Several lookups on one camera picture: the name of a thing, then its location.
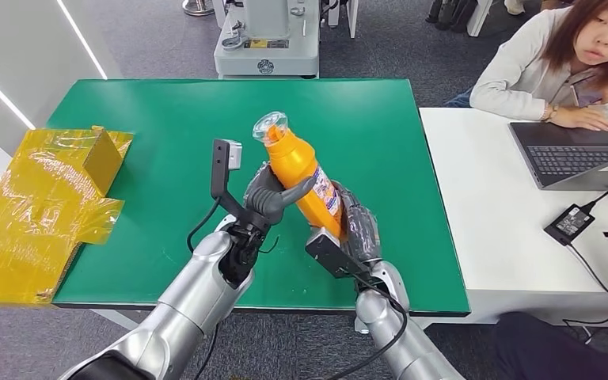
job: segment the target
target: gray floor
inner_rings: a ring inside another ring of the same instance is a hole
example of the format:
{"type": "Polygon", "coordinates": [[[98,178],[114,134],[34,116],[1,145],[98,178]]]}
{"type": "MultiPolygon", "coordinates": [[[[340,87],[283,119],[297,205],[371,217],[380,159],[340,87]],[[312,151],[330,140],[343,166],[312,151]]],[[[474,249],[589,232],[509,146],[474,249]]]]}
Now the gray floor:
{"type": "MultiPolygon", "coordinates": [[[[172,0],[83,0],[125,77],[213,78],[215,19],[193,19],[172,0]]],[[[497,46],[525,21],[493,6],[482,36],[439,32],[423,22],[425,0],[361,1],[357,38],[340,27],[324,29],[321,76],[409,78],[420,106],[437,106],[469,88],[497,46]]],[[[530,14],[538,3],[527,5],[530,14]]],[[[497,379],[492,326],[433,325],[428,335],[469,380],[497,379]]],[[[47,379],[125,331],[87,310],[0,309],[0,379],[47,379]]],[[[593,345],[608,352],[608,329],[593,345]]],[[[308,379],[329,375],[372,352],[349,317],[232,314],[223,322],[205,379],[308,379]]],[[[184,378],[192,378],[201,357],[184,378]]],[[[357,379],[383,379],[383,362],[357,379]]]]}

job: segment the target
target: green table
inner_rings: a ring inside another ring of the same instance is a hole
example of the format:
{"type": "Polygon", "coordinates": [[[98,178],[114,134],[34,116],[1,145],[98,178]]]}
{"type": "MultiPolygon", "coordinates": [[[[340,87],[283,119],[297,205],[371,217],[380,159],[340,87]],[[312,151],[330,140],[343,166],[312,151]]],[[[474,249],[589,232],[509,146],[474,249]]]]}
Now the green table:
{"type": "MultiPolygon", "coordinates": [[[[400,270],[412,311],[462,316],[469,305],[412,90],[406,80],[77,82],[47,123],[135,134],[108,194],[125,200],[105,245],[86,245],[54,298],[58,306],[149,309],[187,263],[185,237],[211,199],[214,138],[243,143],[230,191],[239,198],[267,157],[251,136],[280,110],[326,173],[377,216],[383,256],[400,270]]],[[[221,209],[193,239],[225,216],[221,209]]],[[[352,281],[334,279],[306,252],[306,220],[290,207],[264,243],[239,308],[352,310],[352,281]]]]}

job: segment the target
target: person's leg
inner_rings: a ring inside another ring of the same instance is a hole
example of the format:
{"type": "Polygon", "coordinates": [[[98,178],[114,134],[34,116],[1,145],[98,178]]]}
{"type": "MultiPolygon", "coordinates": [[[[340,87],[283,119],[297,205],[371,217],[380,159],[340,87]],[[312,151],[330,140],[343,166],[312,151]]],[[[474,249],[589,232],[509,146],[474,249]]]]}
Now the person's leg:
{"type": "Polygon", "coordinates": [[[529,314],[504,314],[495,338],[498,369],[506,379],[608,379],[608,354],[529,314]]]}
{"type": "Polygon", "coordinates": [[[472,95],[472,89],[468,89],[464,93],[456,95],[453,99],[444,103],[446,108],[471,108],[469,105],[469,96],[472,95]]]}

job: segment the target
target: laptop keyboard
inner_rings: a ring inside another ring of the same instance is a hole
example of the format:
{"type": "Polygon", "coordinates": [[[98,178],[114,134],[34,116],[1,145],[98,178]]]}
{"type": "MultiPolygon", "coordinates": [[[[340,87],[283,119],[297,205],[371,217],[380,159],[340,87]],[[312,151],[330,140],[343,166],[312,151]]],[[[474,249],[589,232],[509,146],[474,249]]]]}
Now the laptop keyboard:
{"type": "Polygon", "coordinates": [[[535,171],[571,176],[608,162],[608,146],[528,146],[535,171]]]}

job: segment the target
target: white sweater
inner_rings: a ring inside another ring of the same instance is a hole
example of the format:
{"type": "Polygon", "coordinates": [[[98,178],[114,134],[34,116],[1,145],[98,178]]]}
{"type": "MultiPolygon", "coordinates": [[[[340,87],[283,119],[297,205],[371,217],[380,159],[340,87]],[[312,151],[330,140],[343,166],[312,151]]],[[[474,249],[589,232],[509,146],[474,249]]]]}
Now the white sweater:
{"type": "MultiPolygon", "coordinates": [[[[570,85],[590,76],[593,69],[572,75],[567,64],[557,72],[549,72],[547,62],[540,58],[551,32],[568,11],[540,12],[500,45],[472,90],[472,107],[512,119],[539,120],[547,101],[551,105],[573,106],[570,85]]],[[[608,104],[592,108],[608,117],[608,104]]]]}

